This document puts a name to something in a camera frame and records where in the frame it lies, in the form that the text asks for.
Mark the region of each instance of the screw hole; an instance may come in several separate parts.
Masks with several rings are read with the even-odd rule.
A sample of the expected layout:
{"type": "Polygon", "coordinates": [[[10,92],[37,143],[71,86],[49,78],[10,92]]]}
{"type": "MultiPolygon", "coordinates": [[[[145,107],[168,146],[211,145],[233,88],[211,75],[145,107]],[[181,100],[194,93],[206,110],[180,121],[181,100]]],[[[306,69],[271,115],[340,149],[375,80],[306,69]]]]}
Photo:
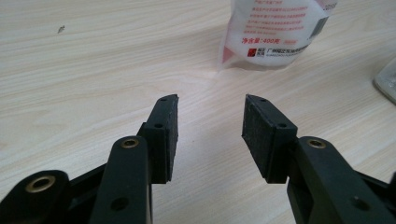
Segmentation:
{"type": "Polygon", "coordinates": [[[324,142],[319,141],[317,139],[308,140],[308,145],[311,147],[316,147],[316,148],[325,148],[326,147],[326,144],[324,144],[324,142]]]}
{"type": "Polygon", "coordinates": [[[55,176],[43,175],[32,180],[25,188],[29,193],[38,193],[49,189],[55,183],[55,176]]]}
{"type": "Polygon", "coordinates": [[[127,198],[118,198],[115,199],[112,203],[111,203],[111,209],[118,212],[124,208],[126,208],[126,206],[128,206],[128,199],[127,198]]]}
{"type": "Polygon", "coordinates": [[[367,211],[370,210],[370,205],[365,202],[364,200],[360,199],[358,196],[354,196],[352,198],[349,199],[349,201],[352,203],[353,206],[355,206],[356,208],[363,210],[363,211],[367,211]]]}
{"type": "Polygon", "coordinates": [[[121,143],[121,146],[124,148],[136,147],[137,145],[139,145],[139,141],[137,141],[137,139],[133,139],[133,138],[128,138],[121,143]]]}

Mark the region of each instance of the white plastic bag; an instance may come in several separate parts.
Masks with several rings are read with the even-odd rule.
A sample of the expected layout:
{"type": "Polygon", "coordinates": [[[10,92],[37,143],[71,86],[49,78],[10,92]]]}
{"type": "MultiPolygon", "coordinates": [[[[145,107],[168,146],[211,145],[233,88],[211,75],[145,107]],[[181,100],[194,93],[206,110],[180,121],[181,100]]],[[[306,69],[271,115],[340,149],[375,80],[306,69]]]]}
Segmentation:
{"type": "Polygon", "coordinates": [[[232,0],[219,70],[287,66],[320,33],[336,4],[337,0],[232,0]]]}

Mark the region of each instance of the light wood grain surface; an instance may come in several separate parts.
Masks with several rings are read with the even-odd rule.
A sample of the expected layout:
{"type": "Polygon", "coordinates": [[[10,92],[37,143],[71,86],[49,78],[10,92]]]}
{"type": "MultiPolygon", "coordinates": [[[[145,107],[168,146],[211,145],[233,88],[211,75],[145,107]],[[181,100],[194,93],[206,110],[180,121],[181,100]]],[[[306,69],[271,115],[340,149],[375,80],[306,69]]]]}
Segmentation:
{"type": "Polygon", "coordinates": [[[247,93],[388,182],[396,107],[373,78],[396,57],[396,2],[341,0],[295,63],[266,72],[217,72],[230,14],[229,0],[2,0],[0,198],[41,170],[105,163],[172,93],[179,141],[154,223],[294,223],[286,185],[265,183],[240,137],[247,93]]]}

